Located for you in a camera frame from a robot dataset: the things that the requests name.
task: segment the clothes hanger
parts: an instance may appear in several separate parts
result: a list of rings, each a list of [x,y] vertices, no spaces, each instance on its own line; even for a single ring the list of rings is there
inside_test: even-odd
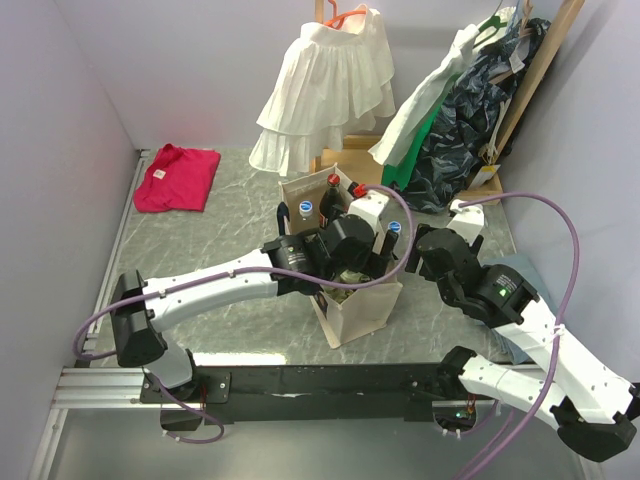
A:
[[[329,0],[329,3],[333,5],[333,18],[328,22],[325,22],[324,24],[327,27],[335,28],[336,30],[342,28],[342,24],[344,23],[345,18],[350,17],[351,15],[365,15],[367,13],[366,10],[352,10],[350,12],[345,12],[341,15],[338,15],[338,5],[336,4],[336,1]]]
[[[502,27],[506,27],[508,25],[507,22],[501,21],[500,16],[497,15],[498,11],[500,10],[500,7],[502,6],[502,2],[503,2],[503,0],[500,0],[500,3],[498,4],[498,8],[496,8],[496,11],[493,12],[493,15],[491,15],[489,20],[487,20],[482,25],[480,25],[480,27],[478,27],[478,31],[480,33],[485,32],[490,28],[494,28],[495,31],[491,35],[489,35],[489,36],[483,38],[482,40],[480,40],[479,42],[477,42],[474,45],[474,47],[479,47],[483,43],[485,43],[488,40],[492,39]]]

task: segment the white wall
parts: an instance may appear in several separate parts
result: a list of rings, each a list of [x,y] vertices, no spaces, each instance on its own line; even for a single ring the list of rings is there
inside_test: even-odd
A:
[[[56,2],[137,148],[253,145],[284,52],[314,19],[314,0]],[[338,3],[341,12],[358,4]],[[385,18],[397,106],[440,64],[456,30],[498,3],[370,3]],[[328,2],[325,12],[329,18]],[[386,122],[379,123],[381,132]]]
[[[31,466],[92,311],[134,150],[50,0],[0,3],[0,476]]]
[[[567,323],[631,381],[640,381],[638,14],[635,0],[586,2],[501,170],[507,190],[547,195],[573,219],[582,262]],[[571,266],[566,227],[531,201],[505,208],[518,250],[558,301]],[[640,438],[605,471],[611,480],[637,478]]]

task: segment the gray wall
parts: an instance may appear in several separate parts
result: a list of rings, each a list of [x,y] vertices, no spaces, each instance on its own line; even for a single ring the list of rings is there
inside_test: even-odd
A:
[[[137,148],[252,146],[284,52],[314,19],[314,0],[56,2]],[[341,12],[358,5],[338,3]],[[440,64],[456,30],[498,3],[371,2],[385,19],[397,106]],[[329,18],[328,2],[325,12]]]
[[[0,448],[25,478],[91,313],[134,150],[50,0],[0,2]]]
[[[632,381],[640,380],[638,14],[635,0],[586,2],[502,167],[507,190],[547,195],[573,219],[582,262],[567,323]],[[531,201],[505,208],[518,249],[559,300],[571,266],[566,227]],[[637,478],[640,440],[605,472],[611,480]]]
[[[447,480],[506,419],[458,442],[402,420],[240,423],[220,443],[176,445],[157,411],[73,412],[51,480]],[[202,438],[215,434],[209,427]],[[527,427],[477,480],[579,480],[571,454],[542,422]]]

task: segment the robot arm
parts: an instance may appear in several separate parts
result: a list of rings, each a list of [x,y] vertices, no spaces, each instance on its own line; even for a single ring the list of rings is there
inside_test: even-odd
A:
[[[313,295],[320,288],[315,283],[270,272],[236,276],[234,271],[241,268],[271,267],[327,280],[349,269],[379,278],[392,259],[392,246],[376,247],[377,239],[389,238],[389,233],[382,235],[379,221],[388,200],[382,194],[369,192],[354,200],[349,211],[337,215],[324,230],[281,235],[260,249],[204,270],[147,280],[143,280],[137,271],[122,275],[113,302],[139,294],[160,292],[160,296],[112,312],[118,364],[122,367],[144,366],[165,387],[178,389],[173,393],[186,398],[196,387],[196,382],[192,381],[195,372],[192,356],[188,350],[165,339],[163,332],[215,308],[291,292]],[[221,278],[215,282],[178,292],[170,290],[176,285],[217,274]]]
[[[456,217],[469,215],[463,209]],[[416,271],[419,257],[420,275],[436,282],[446,304],[513,341],[545,372],[559,335],[555,382],[536,416],[591,460],[604,461],[625,450],[636,432],[631,420],[640,414],[640,390],[603,365],[569,331],[555,329],[555,315],[517,271],[505,265],[480,266],[482,238],[469,236],[467,223],[452,221],[446,229],[419,226],[416,255],[407,269]],[[462,347],[452,350],[441,367],[436,390],[442,384],[445,390],[462,388],[523,411],[531,408],[544,383]]]

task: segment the white skirt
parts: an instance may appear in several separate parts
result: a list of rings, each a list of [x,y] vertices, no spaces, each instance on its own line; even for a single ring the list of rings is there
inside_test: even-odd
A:
[[[345,135],[371,130],[395,113],[393,62],[377,10],[345,19],[341,30],[306,23],[287,50],[258,125],[249,162],[270,172],[308,172],[325,147],[342,150]]]

